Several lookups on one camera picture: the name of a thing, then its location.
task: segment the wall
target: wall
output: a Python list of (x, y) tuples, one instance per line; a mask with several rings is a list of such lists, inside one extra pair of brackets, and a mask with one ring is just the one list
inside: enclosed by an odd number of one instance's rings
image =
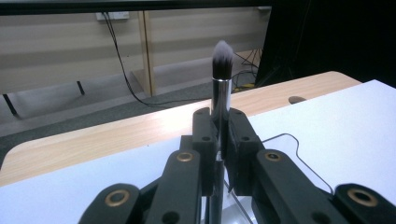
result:
[[(234, 51), (261, 48), (270, 9), (145, 13), (146, 17), (143, 12), (130, 12), (129, 20), (113, 25), (126, 71), (144, 71), (138, 78), (141, 85), (150, 83), (149, 88), (155, 89), (153, 66), (210, 57), (221, 39)], [(97, 21), (93, 13), (0, 19), (1, 93), (121, 73), (106, 23)]]

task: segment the wire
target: wire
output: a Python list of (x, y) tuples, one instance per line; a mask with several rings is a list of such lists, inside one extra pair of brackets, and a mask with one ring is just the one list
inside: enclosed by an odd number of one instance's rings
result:
[(239, 58), (241, 58), (241, 59), (244, 60), (244, 61), (241, 62), (241, 64), (243, 64), (243, 65), (250, 65), (250, 66), (254, 66), (254, 67), (258, 68), (256, 64), (251, 63), (251, 62), (248, 61), (248, 59), (250, 58), (250, 56), (253, 54), (253, 52), (254, 52), (255, 50), (256, 50), (256, 52), (257, 52), (257, 49), (253, 49), (253, 50), (249, 53), (249, 55), (248, 55), (246, 58), (242, 57), (241, 55), (239, 55), (239, 54), (237, 54), (237, 53), (235, 53), (235, 55), (238, 56)]
[(303, 34), (304, 34), (306, 18), (308, 17), (309, 8), (311, 8), (311, 2), (312, 2), (312, 0), (309, 0), (309, 2), (307, 3), (307, 6), (306, 6), (305, 14), (304, 14), (303, 21), (302, 21), (302, 24), (301, 24), (301, 32), (300, 32), (300, 37), (298, 39), (297, 50), (296, 50), (296, 52), (294, 54), (294, 58), (293, 58), (294, 61), (296, 60), (298, 52), (300, 50), (301, 41), (303, 39)]
[(167, 105), (167, 104), (171, 104), (171, 103), (178, 103), (178, 102), (187, 102), (187, 101), (203, 101), (203, 100), (209, 99), (209, 98), (191, 98), (191, 99), (182, 99), (182, 100), (175, 100), (175, 101), (166, 101), (166, 102), (161, 102), (161, 103), (156, 103), (156, 104), (146, 103), (146, 102), (142, 101), (141, 99), (139, 99), (136, 96), (136, 94), (134, 93), (134, 90), (132, 89), (131, 83), (129, 82), (129, 80), (128, 80), (127, 76), (126, 76), (125, 68), (123, 66), (122, 59), (121, 59), (121, 56), (120, 56), (119, 45), (118, 45), (118, 42), (117, 42), (116, 33), (114, 32), (114, 28), (113, 28), (113, 24), (111, 22), (110, 16), (108, 15), (108, 12), (102, 12), (102, 14), (105, 17), (105, 21), (106, 21), (106, 24), (107, 24), (108, 31), (110, 32), (111, 37), (113, 38), (113, 42), (114, 42), (114, 46), (116, 48), (117, 56), (118, 56), (119, 61), (120, 61), (122, 73), (123, 73), (123, 76), (125, 78), (125, 83), (126, 83), (126, 85), (128, 87), (129, 92), (136, 99), (136, 101), (138, 101), (139, 103), (141, 103), (143, 105), (150, 106), (150, 107), (171, 108), (170, 106), (163, 106), (163, 105)]
[(303, 160), (300, 158), (300, 156), (298, 155), (300, 142), (299, 142), (298, 139), (297, 139), (296, 137), (294, 137), (292, 134), (290, 134), (290, 133), (282, 133), (282, 134), (279, 134), (279, 135), (277, 135), (277, 136), (274, 136), (274, 137), (265, 139), (265, 140), (262, 141), (262, 143), (266, 143), (266, 142), (268, 142), (268, 141), (270, 141), (270, 140), (276, 139), (276, 138), (281, 137), (281, 136), (283, 136), (283, 135), (288, 135), (288, 136), (292, 137), (292, 138), (296, 141), (296, 143), (297, 143), (297, 148), (296, 148), (296, 156), (297, 156), (297, 158), (298, 158), (298, 159), (300, 160), (300, 162), (302, 162), (309, 170), (311, 170), (311, 172), (314, 173), (321, 181), (323, 181), (323, 183), (324, 183), (325, 185), (327, 185), (327, 187), (328, 187), (329, 190), (330, 190), (330, 194), (334, 194), (334, 190), (332, 189), (332, 187), (330, 186), (330, 184), (327, 183), (327, 182), (326, 182), (320, 175), (318, 175), (318, 174), (317, 174), (317, 173), (316, 173), (305, 161), (303, 161)]
[(238, 85), (239, 76), (244, 75), (244, 74), (251, 74), (251, 71), (250, 70), (243, 70), (243, 71), (240, 71), (239, 73), (237, 73), (237, 74), (235, 74), (235, 75), (233, 75), (231, 77), (232, 82), (233, 82), (232, 92), (235, 92), (236, 89), (240, 88), (240, 86)]
[(256, 67), (256, 68), (259, 68), (259, 67), (257, 67), (256, 64), (253, 63), (254, 60), (256, 59), (257, 51), (258, 51), (258, 49), (256, 49), (256, 51), (254, 52), (253, 60), (252, 60), (251, 66), (250, 66), (250, 70), (251, 70), (251, 74), (252, 74), (252, 75), (254, 74), (254, 73), (253, 73), (253, 66)]

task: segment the brush ferrule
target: brush ferrule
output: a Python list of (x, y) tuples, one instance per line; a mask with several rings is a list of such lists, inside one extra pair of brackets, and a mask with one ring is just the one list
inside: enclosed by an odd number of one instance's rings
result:
[(232, 82), (228, 80), (213, 79), (213, 98), (211, 118), (218, 130), (219, 150), (224, 153), (227, 146), (228, 120), (230, 117)]

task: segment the brass screw hole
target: brass screw hole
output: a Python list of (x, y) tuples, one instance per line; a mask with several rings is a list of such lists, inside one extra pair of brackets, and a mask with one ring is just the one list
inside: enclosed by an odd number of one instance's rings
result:
[(265, 159), (268, 161), (280, 161), (280, 156), (275, 152), (267, 152), (265, 153)]
[(192, 161), (192, 154), (190, 152), (181, 152), (177, 154), (178, 161)]
[(347, 191), (347, 196), (354, 202), (367, 207), (375, 207), (378, 205), (376, 197), (363, 189), (349, 189)]
[(129, 192), (126, 189), (117, 189), (113, 192), (107, 194), (105, 198), (105, 203), (109, 207), (117, 207), (128, 201), (129, 199)]

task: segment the white surface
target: white surface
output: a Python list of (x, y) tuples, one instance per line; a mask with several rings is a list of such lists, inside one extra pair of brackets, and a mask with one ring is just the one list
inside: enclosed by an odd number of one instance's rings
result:
[[(298, 156), (333, 189), (357, 183), (396, 204), (396, 90), (371, 81), (249, 118), (265, 140), (289, 133)], [(265, 145), (285, 151), (317, 186), (329, 191), (295, 156), (282, 135)], [(179, 138), (88, 161), (0, 188), (0, 223), (77, 223), (102, 189), (139, 188), (159, 177)]]
[[(396, 90), (392, 87), (374, 80), (249, 120), (261, 140), (282, 133), (297, 138), (299, 157), (333, 189), (339, 184), (361, 184), (396, 204)], [(292, 144), (285, 139), (276, 147)]]

